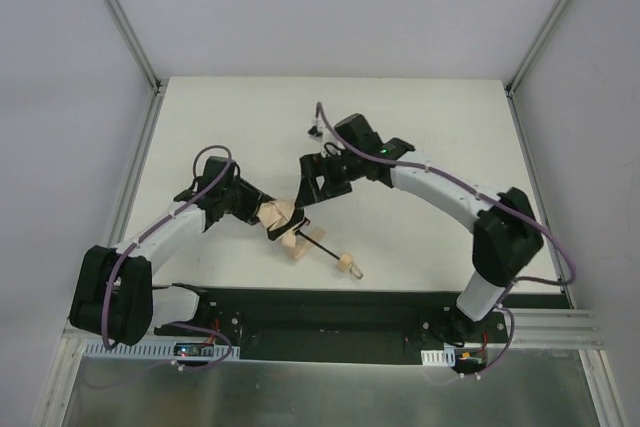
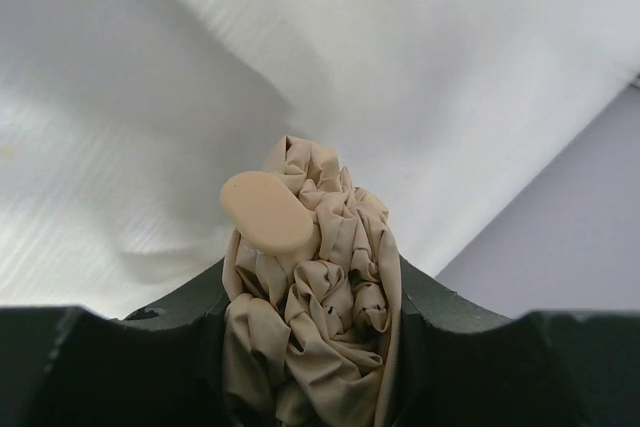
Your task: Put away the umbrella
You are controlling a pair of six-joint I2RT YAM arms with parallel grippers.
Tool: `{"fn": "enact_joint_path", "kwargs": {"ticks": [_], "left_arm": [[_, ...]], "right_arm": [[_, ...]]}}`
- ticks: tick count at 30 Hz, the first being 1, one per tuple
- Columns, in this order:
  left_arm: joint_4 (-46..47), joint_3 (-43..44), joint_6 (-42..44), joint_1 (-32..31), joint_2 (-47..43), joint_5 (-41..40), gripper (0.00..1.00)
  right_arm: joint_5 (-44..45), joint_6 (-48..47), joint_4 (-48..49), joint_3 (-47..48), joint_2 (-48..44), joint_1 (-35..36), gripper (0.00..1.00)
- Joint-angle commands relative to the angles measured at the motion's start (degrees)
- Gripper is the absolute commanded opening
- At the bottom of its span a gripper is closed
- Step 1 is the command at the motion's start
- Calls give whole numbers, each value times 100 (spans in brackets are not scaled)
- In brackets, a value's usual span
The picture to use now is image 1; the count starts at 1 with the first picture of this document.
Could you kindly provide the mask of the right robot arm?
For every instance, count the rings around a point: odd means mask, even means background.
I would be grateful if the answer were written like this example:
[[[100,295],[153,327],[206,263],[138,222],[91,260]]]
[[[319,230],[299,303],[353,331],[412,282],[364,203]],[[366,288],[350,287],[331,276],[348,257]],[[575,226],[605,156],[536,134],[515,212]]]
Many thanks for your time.
[[[299,160],[297,207],[346,195],[354,181],[367,179],[418,197],[471,233],[474,272],[454,306],[431,322],[438,340],[463,345],[543,246],[529,224],[534,214],[527,195],[515,187],[484,193],[454,181],[428,166],[412,144],[397,137],[383,141],[359,113],[331,128],[316,118],[307,134],[321,149]]]

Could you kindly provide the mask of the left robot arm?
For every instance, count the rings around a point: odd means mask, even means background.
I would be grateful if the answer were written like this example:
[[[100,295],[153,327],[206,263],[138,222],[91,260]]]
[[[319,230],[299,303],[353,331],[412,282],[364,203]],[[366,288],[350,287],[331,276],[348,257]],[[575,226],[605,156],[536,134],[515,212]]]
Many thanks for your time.
[[[235,161],[211,156],[202,174],[150,226],[113,247],[96,245],[85,253],[69,314],[71,325],[101,336],[108,349],[132,346],[151,328],[173,323],[209,326],[213,313],[203,289],[184,283],[156,288],[153,277],[182,247],[226,215],[261,225],[269,240],[289,248],[305,221],[302,208],[276,200],[242,179]]]

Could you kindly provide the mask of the beige folding umbrella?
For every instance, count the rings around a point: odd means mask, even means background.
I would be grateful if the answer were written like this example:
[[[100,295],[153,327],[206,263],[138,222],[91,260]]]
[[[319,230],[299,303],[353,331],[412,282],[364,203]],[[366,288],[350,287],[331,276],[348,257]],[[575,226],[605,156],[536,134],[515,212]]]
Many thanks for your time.
[[[293,217],[302,216],[306,216],[302,208],[295,208],[292,202],[284,200],[274,200],[263,204],[258,212],[259,222],[265,229],[272,225],[283,226]],[[312,248],[317,248],[335,260],[335,267],[338,271],[349,274],[356,280],[362,280],[364,273],[350,253],[338,254],[322,243],[326,236],[324,229],[314,226],[310,233],[304,232],[304,228],[310,224],[309,220],[295,234],[288,233],[283,238],[276,240],[281,243],[285,253],[297,261],[307,255]]]

